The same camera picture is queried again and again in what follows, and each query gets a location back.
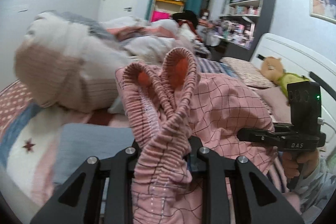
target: pink plaid fabric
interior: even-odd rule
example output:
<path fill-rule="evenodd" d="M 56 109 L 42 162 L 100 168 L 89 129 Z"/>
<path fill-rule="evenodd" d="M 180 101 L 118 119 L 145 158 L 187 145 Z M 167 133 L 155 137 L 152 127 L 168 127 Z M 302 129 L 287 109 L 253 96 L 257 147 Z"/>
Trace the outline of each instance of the pink plaid fabric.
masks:
<path fill-rule="evenodd" d="M 187 73 L 183 86 L 174 89 L 182 59 L 187 60 Z M 143 73 L 148 76 L 145 84 L 139 77 Z M 239 142 L 236 137 L 242 127 L 274 130 L 260 99 L 237 79 L 198 74 L 187 49 L 170 51 L 161 69 L 132 63 L 118 70 L 116 78 L 142 148 L 132 182 L 134 223 L 201 223 L 201 181 L 192 179 L 183 160 L 190 152 L 191 135 L 222 156 L 245 155 L 264 173 L 273 163 L 273 148 Z"/>

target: pink pillow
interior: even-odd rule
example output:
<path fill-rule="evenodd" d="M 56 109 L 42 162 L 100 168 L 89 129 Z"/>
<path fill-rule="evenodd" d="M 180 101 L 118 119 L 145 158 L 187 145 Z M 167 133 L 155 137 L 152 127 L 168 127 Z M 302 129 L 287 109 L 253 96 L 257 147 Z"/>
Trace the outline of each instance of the pink pillow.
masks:
<path fill-rule="evenodd" d="M 291 123 L 291 108 L 287 105 L 287 98 L 280 87 L 255 92 L 271 107 L 277 122 Z"/>

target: picture frame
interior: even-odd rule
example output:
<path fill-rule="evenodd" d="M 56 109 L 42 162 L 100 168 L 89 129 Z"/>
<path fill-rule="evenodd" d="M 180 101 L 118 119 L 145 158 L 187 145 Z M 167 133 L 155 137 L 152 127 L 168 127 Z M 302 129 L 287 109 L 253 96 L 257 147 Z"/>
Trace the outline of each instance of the picture frame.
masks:
<path fill-rule="evenodd" d="M 310 16 L 336 24 L 336 0 L 310 0 Z"/>

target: white cable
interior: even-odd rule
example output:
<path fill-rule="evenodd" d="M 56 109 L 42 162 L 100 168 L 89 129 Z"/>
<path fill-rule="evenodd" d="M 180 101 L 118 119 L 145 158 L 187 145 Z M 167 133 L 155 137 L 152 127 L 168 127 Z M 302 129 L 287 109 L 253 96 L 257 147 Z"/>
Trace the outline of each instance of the white cable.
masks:
<path fill-rule="evenodd" d="M 336 129 L 330 123 L 326 122 L 323 118 L 318 117 L 317 118 L 317 123 L 319 125 L 321 125 L 321 126 L 323 126 L 325 124 L 326 126 L 331 127 L 334 130 L 335 134 L 336 134 Z"/>

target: black handheld device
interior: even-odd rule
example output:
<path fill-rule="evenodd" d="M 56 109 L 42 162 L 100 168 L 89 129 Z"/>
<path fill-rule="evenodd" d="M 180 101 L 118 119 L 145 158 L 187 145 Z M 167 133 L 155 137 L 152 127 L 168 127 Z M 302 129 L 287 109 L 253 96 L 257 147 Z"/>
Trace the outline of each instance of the black handheld device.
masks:
<path fill-rule="evenodd" d="M 291 124 L 274 123 L 275 132 L 256 128 L 242 128 L 240 141 L 259 142 L 277 146 L 279 151 L 292 154 L 294 160 L 302 152 L 314 151 L 325 145 L 326 135 L 321 133 L 318 118 L 321 117 L 320 85 L 303 81 L 287 85 L 288 102 L 291 107 Z M 301 173 L 303 164 L 299 164 Z M 287 187 L 294 189 L 300 177 L 288 180 Z"/>

